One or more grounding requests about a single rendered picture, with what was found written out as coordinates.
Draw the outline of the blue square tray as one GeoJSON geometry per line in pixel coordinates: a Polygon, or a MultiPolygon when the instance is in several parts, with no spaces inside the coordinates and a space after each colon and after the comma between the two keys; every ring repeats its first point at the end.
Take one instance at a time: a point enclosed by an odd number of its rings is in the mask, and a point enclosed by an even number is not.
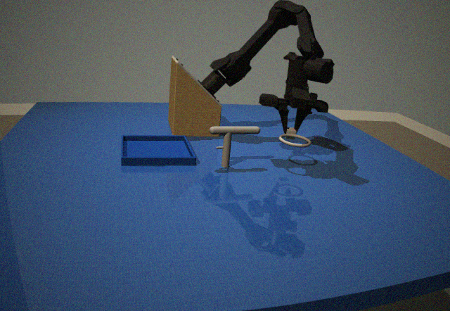
{"type": "Polygon", "coordinates": [[[122,135],[121,165],[195,165],[185,135],[122,135]]]}

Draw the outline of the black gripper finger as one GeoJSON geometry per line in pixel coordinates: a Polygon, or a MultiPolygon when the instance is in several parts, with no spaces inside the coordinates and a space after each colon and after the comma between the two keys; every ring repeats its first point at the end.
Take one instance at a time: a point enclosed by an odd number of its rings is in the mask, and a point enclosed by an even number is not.
{"type": "Polygon", "coordinates": [[[309,111],[303,111],[300,110],[299,108],[297,109],[297,113],[296,113],[296,117],[295,117],[295,129],[296,129],[296,133],[300,127],[300,125],[302,124],[302,122],[304,121],[304,119],[306,118],[306,116],[308,116],[308,114],[312,114],[312,112],[309,111]]]}
{"type": "Polygon", "coordinates": [[[280,117],[281,117],[281,122],[282,122],[282,126],[283,126],[283,131],[284,133],[286,133],[287,131],[287,126],[288,126],[288,113],[289,110],[284,110],[284,109],[278,109],[277,107],[274,107],[275,109],[277,109],[279,111],[280,117]]]}

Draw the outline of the grey metal ring with small tab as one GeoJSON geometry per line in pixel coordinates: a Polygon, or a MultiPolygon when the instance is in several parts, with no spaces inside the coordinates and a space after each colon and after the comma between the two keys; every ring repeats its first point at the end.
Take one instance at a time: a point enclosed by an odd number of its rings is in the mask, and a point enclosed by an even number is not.
{"type": "Polygon", "coordinates": [[[296,135],[296,129],[294,127],[287,127],[287,131],[286,133],[282,134],[279,136],[278,138],[282,143],[287,144],[289,146],[294,146],[294,147],[300,147],[300,148],[304,148],[304,147],[308,147],[311,145],[311,142],[308,138],[300,136],[300,135],[296,135]],[[299,138],[299,139],[303,139],[305,141],[308,142],[308,144],[294,144],[294,143],[290,143],[288,141],[283,140],[282,138],[285,137],[286,139],[295,139],[299,138]]]}

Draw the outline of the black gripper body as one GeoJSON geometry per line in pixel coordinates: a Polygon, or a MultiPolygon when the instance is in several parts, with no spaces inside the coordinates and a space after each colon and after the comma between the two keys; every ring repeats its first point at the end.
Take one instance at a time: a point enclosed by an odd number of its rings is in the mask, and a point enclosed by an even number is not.
{"type": "MultiPolygon", "coordinates": [[[[292,86],[292,83],[296,83],[297,88],[300,88],[300,89],[303,89],[304,85],[309,86],[307,80],[301,80],[300,78],[294,78],[294,77],[287,77],[287,80],[285,81],[285,83],[286,83],[286,86],[285,86],[284,99],[280,99],[273,94],[261,94],[259,102],[263,106],[272,106],[272,107],[277,107],[278,109],[287,110],[288,106],[290,105],[289,100],[286,99],[287,92],[288,92],[289,88],[292,86]]],[[[316,106],[308,106],[307,110],[303,110],[303,111],[311,112],[312,108],[315,108],[317,112],[323,112],[323,113],[328,112],[328,104],[322,100],[317,100],[316,106]]]]}

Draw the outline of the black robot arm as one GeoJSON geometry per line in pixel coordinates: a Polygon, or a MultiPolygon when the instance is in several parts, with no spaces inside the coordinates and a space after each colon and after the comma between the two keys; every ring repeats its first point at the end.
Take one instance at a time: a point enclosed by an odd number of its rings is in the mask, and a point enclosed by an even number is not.
{"type": "MultiPolygon", "coordinates": [[[[213,71],[202,81],[198,82],[214,96],[226,83],[232,87],[241,81],[251,70],[250,60],[281,28],[289,25],[298,26],[300,37],[297,38],[297,48],[303,56],[289,52],[283,58],[288,60],[288,77],[300,78],[320,83],[329,83],[333,78],[332,59],[322,59],[324,52],[317,42],[311,15],[306,7],[294,4],[291,1],[277,1],[269,10],[267,21],[253,34],[253,36],[239,49],[212,61],[213,71]],[[219,71],[225,76],[219,72],[219,71]]],[[[294,85],[293,85],[294,84],[294,85]]],[[[297,88],[296,83],[287,92],[287,100],[291,108],[307,110],[308,106],[316,106],[318,95],[309,93],[309,86],[297,88]]]]}

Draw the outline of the dark grey t-shaped steel stake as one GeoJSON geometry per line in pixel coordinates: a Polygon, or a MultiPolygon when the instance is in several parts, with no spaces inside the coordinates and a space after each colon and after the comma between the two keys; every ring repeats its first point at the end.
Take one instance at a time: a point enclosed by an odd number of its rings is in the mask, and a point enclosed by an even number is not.
{"type": "Polygon", "coordinates": [[[230,152],[231,152],[231,137],[232,134],[259,134],[259,127],[210,127],[210,134],[223,134],[223,146],[217,146],[216,149],[223,149],[222,151],[222,167],[229,167],[230,152]]]}

